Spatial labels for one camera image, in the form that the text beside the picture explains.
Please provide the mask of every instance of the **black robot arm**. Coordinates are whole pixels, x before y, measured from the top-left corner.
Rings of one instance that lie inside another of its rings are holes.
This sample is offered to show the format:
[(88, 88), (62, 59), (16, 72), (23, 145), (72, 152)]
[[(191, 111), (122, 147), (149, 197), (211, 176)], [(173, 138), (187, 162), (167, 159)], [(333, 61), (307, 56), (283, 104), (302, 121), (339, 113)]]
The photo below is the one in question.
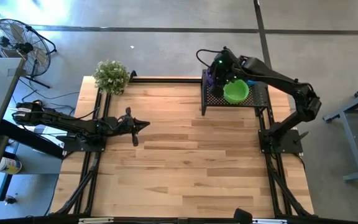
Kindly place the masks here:
[(130, 108), (127, 108), (125, 115), (118, 119), (107, 117), (87, 121), (59, 113), (54, 109), (44, 109), (35, 102), (18, 103), (16, 108), (18, 111), (12, 116), (17, 124), (23, 126), (44, 124), (67, 131), (67, 136), (57, 136), (57, 139), (65, 143), (66, 151), (98, 151), (103, 148), (101, 144), (104, 138), (123, 134), (131, 134), (132, 142), (137, 146), (139, 143), (137, 133), (150, 124), (133, 118)]
[(319, 97), (309, 83), (300, 83), (298, 79), (286, 77), (268, 68), (257, 58), (240, 56), (237, 58), (231, 50), (224, 47), (209, 67), (209, 74), (214, 80), (212, 94), (221, 96), (223, 87), (235, 79), (264, 82), (289, 95), (295, 100), (296, 111), (281, 123), (275, 123), (268, 130), (266, 141), (279, 144), (288, 130), (302, 121), (312, 121), (320, 109)]

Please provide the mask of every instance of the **green plant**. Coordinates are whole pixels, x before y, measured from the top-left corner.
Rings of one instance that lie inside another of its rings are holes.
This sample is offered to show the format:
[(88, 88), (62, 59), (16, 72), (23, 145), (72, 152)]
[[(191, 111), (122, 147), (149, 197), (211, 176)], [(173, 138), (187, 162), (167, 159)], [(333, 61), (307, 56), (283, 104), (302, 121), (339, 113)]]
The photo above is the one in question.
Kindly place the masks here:
[(93, 77), (96, 87), (117, 95), (124, 92), (129, 82), (127, 68), (121, 62), (114, 60), (99, 62)]

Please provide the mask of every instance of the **wooden tabletop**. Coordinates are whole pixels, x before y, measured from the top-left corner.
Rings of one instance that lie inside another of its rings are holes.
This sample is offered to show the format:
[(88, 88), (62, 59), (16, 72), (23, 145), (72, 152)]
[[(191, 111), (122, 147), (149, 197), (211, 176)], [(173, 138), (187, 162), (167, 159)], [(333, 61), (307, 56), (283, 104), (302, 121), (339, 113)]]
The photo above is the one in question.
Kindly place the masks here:
[[(287, 95), (269, 92), (275, 120), (281, 121), (290, 114)], [(84, 77), (75, 116), (93, 110), (96, 94), (93, 78)], [(92, 216), (232, 218), (240, 207), (254, 217), (273, 217), (253, 108), (208, 107), (202, 116), (200, 84), (192, 83), (131, 83), (123, 95), (112, 96), (109, 116), (123, 115), (128, 106), (133, 117), (151, 125), (139, 133), (137, 147), (131, 135), (108, 139)], [(282, 157), (288, 187), (313, 213), (300, 160)], [(83, 158), (75, 152), (63, 161), (51, 212), (78, 186)]]

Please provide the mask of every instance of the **concrete floor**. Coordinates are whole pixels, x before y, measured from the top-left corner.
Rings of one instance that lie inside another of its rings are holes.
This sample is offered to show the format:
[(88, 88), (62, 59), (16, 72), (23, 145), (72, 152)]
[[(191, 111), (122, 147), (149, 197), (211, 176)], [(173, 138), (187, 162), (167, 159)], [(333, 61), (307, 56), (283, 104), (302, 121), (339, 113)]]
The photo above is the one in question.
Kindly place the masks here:
[[(356, 0), (260, 0), (260, 5), (266, 29), (358, 30)], [(50, 26), (257, 29), (252, 0), (0, 0), (0, 17)], [(236, 54), (263, 58), (258, 34), (40, 33), (54, 41), (58, 49), (49, 70), (39, 77), (53, 88), (46, 90), (34, 84), (47, 96), (79, 91), (82, 77), (91, 75), (99, 61), (109, 58), (122, 61), (139, 75), (156, 76), (199, 75), (203, 66), (196, 61), (195, 52), (201, 48), (218, 50), (226, 45)], [(301, 131), (310, 131), (302, 143), (315, 213), (358, 220), (358, 181), (342, 181), (343, 175), (356, 171), (350, 147), (339, 122), (325, 124), (321, 120), (358, 90), (358, 35), (268, 35), (267, 44), (273, 68), (310, 82), (323, 102), (315, 121), (298, 126)], [(206, 61), (213, 56), (202, 55)], [(14, 96), (20, 101), (29, 92), (20, 83)], [(77, 95), (71, 95), (53, 102), (75, 106), (76, 100)], [(52, 176), (25, 177), (33, 183), (45, 183), (38, 185), (37, 191), (46, 196), (8, 205), (6, 218), (42, 215), (44, 211), (34, 207), (47, 208), (52, 198)], [(12, 194), (16, 188), (30, 190), (34, 186), (21, 181), (12, 184)]]

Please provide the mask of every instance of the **black cable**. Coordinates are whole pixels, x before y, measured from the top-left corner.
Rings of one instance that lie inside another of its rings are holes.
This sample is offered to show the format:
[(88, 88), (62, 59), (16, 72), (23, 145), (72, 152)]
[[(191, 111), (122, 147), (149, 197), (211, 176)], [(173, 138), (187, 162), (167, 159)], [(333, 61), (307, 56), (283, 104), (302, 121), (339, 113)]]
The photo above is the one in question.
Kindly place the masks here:
[(17, 104), (15, 97), (12, 95), (13, 102), (15, 102), (15, 105)]
[(202, 63), (204, 64), (205, 66), (207, 66), (208, 68), (211, 68), (209, 65), (207, 65), (205, 62), (203, 62), (199, 57), (198, 57), (198, 53), (200, 52), (211, 52), (211, 53), (221, 53), (221, 51), (217, 51), (217, 50), (208, 50), (208, 49), (199, 49), (197, 50), (196, 52), (196, 57), (197, 59)]
[(294, 153), (293, 155), (300, 159), (300, 161), (302, 162), (302, 165), (303, 165), (303, 170), (306, 171), (306, 166), (305, 166), (305, 163), (303, 162), (303, 159), (296, 153)]
[(274, 152), (274, 156), (273, 156), (273, 153), (272, 153), (272, 158), (273, 158), (274, 160), (277, 160), (277, 158), (275, 157), (275, 155), (277, 155), (276, 149), (275, 149), (273, 146), (271, 146), (270, 148), (271, 148), (271, 149), (273, 150), (273, 152)]
[(70, 111), (70, 113), (68, 114), (68, 115), (71, 115), (73, 112), (74, 112), (74, 110), (75, 110), (75, 108), (74, 107), (72, 107), (72, 106), (70, 106), (70, 105), (59, 105), (59, 104), (57, 104), (57, 103), (47, 103), (46, 105), (48, 105), (48, 104), (51, 104), (51, 105), (55, 105), (55, 106), (61, 106), (61, 107), (59, 107), (59, 108), (48, 108), (48, 109), (65, 109), (65, 108), (69, 108), (69, 109), (71, 109), (71, 111)]
[(96, 119), (95, 121), (102, 122), (102, 123), (106, 124), (107, 126), (109, 126), (110, 130), (112, 130), (112, 131), (114, 130), (109, 123), (107, 123), (107, 122), (105, 122), (105, 121), (103, 121), (103, 120), (101, 120), (101, 119)]
[(27, 83), (23, 82), (21, 79), (19, 79), (20, 82), (22, 82), (23, 84), (25, 84), (27, 87), (29, 87), (31, 90), (32, 90), (32, 93), (28, 94), (27, 96), (23, 97), (22, 98), (22, 102), (24, 102), (24, 99), (26, 99), (27, 97), (29, 97), (30, 95), (32, 95), (33, 93), (36, 93), (42, 97), (44, 97), (45, 99), (48, 99), (48, 100), (54, 100), (54, 99), (57, 99), (57, 98), (60, 98), (60, 97), (63, 97), (63, 96), (68, 96), (68, 95), (72, 95), (72, 94), (78, 94), (80, 92), (73, 92), (73, 93), (67, 93), (67, 94), (64, 94), (64, 95), (61, 95), (61, 96), (56, 96), (56, 97), (46, 97), (44, 95), (42, 95), (41, 93), (38, 92), (38, 90), (35, 90), (33, 89), (31, 86), (29, 86)]
[[(119, 117), (119, 118), (117, 119), (117, 121), (119, 121), (119, 120), (120, 120), (121, 118), (123, 118), (123, 117), (125, 117), (125, 115)], [(110, 129), (111, 129), (111, 131), (112, 131), (113, 133), (111, 133), (111, 134), (106, 134), (105, 136), (107, 136), (107, 137), (115, 136), (115, 135), (114, 135), (114, 131), (117, 130), (119, 127), (121, 127), (122, 124), (127, 123), (127, 122), (128, 122), (128, 120), (124, 120), (124, 119), (123, 119), (123, 120), (121, 121), (121, 123), (119, 123), (115, 128), (112, 128), (112, 127), (109, 125), (109, 127), (110, 127)]]
[[(212, 53), (221, 53), (223, 51), (226, 51), (230, 54), (230, 56), (232, 57), (233, 61), (236, 63), (236, 65), (238, 66), (238, 69), (244, 73), (245, 75), (249, 76), (249, 77), (254, 77), (254, 78), (258, 78), (259, 76), (258, 75), (252, 75), (252, 74), (249, 74), (247, 73), (246, 71), (244, 71), (244, 69), (242, 69), (239, 61), (238, 61), (238, 58), (233, 54), (233, 52), (231, 52), (229, 49), (223, 49), (222, 51), (216, 51), (216, 50), (208, 50), (208, 49), (199, 49), (196, 53), (196, 57), (197, 59), (202, 63), (204, 64), (205, 66), (207, 66), (208, 68), (211, 68), (209, 65), (207, 65), (205, 62), (203, 62), (199, 57), (198, 57), (198, 53), (199, 52), (212, 52)], [(284, 80), (282, 78), (278, 78), (278, 77), (270, 77), (270, 76), (263, 76), (264, 78), (271, 78), (271, 79), (276, 79), (276, 80), (281, 80), (283, 82), (289, 82), (288, 80)], [(308, 85), (311, 89), (311, 91), (314, 91), (313, 90), (313, 87), (311, 86), (310, 83), (291, 83), (291, 84), (294, 84), (294, 85)]]
[(31, 112), (26, 112), (26, 111), (18, 111), (18, 112), (13, 113), (13, 114), (12, 114), (12, 117), (14, 118), (14, 116), (15, 116), (15, 115), (17, 115), (17, 114), (34, 114), (34, 113), (42, 113), (42, 114), (48, 114), (48, 115), (50, 115), (50, 116), (55, 116), (55, 117), (60, 118), (60, 119), (67, 119), (67, 120), (79, 120), (79, 119), (82, 119), (82, 118), (85, 118), (85, 117), (87, 117), (87, 116), (91, 115), (91, 114), (92, 114), (92, 113), (94, 113), (94, 112), (97, 112), (98, 110), (99, 110), (99, 107), (98, 107), (98, 108), (96, 108), (95, 110), (91, 111), (90, 113), (88, 113), (88, 114), (86, 114), (86, 115), (84, 115), (84, 116), (81, 116), (81, 117), (79, 117), (79, 118), (64, 118), (64, 117), (61, 117), (61, 116), (59, 116), (59, 115), (46, 113), (46, 112), (44, 112), (44, 111), (31, 111)]

